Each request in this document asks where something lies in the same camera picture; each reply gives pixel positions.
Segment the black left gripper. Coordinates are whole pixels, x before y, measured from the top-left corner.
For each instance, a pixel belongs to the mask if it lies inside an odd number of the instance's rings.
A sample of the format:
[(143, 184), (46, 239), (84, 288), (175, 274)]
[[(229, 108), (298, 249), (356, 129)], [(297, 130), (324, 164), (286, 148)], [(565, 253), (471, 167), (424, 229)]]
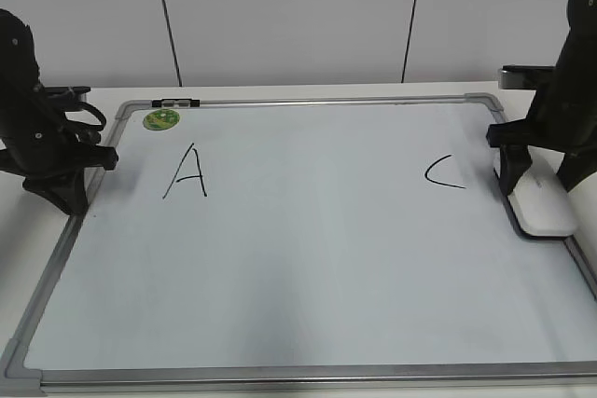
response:
[(67, 215), (82, 215), (89, 202), (82, 169), (112, 171), (118, 153), (101, 146), (106, 118), (87, 102), (56, 102), (44, 91), (28, 97), (1, 87), (1, 170), (25, 177), (22, 187)]

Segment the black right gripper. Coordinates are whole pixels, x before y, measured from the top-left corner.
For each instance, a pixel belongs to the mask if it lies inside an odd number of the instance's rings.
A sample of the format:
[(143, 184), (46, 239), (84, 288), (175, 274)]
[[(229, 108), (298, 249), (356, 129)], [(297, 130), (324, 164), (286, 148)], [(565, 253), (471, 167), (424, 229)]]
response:
[(500, 146), (499, 186), (509, 196), (533, 164), (527, 146), (564, 154), (557, 177), (566, 192), (597, 171), (596, 64), (556, 64), (523, 119), (491, 125), (489, 146)]

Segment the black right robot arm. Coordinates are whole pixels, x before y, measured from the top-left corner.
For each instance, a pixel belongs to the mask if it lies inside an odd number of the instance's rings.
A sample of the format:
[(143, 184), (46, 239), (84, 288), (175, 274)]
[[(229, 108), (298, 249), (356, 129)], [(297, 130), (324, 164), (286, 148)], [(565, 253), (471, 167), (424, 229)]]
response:
[(486, 134), (500, 150), (506, 196), (532, 166), (530, 147), (563, 154), (557, 177), (567, 192), (596, 173), (596, 0), (568, 0), (566, 17), (569, 32), (555, 65), (501, 69), (501, 89), (535, 93), (525, 118), (491, 125)]

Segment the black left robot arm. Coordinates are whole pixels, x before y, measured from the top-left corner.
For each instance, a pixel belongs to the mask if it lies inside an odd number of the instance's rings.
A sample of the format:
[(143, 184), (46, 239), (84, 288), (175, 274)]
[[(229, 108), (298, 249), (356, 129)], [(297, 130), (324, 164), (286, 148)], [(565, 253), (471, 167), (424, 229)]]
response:
[(1, 11), (1, 171), (68, 215), (89, 207), (85, 170), (112, 171), (118, 154), (102, 146), (107, 120), (86, 86), (46, 88), (29, 25)]

